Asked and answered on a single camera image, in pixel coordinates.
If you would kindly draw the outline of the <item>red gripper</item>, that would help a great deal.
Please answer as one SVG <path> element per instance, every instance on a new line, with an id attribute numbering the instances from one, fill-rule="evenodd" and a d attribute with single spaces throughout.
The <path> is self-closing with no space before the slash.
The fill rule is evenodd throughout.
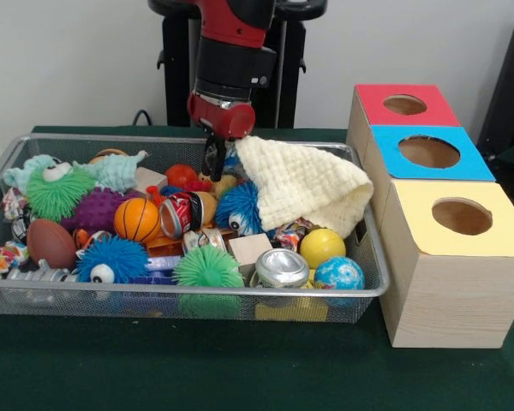
<path id="1" fill-rule="evenodd" d="M 255 124 L 255 113 L 250 103 L 211 98 L 196 92 L 191 92 L 188 97 L 188 113 L 208 132 L 226 140 L 246 137 Z M 203 170 L 211 171 L 213 182 L 222 178 L 225 157 L 224 139 L 210 135 L 206 140 Z"/>

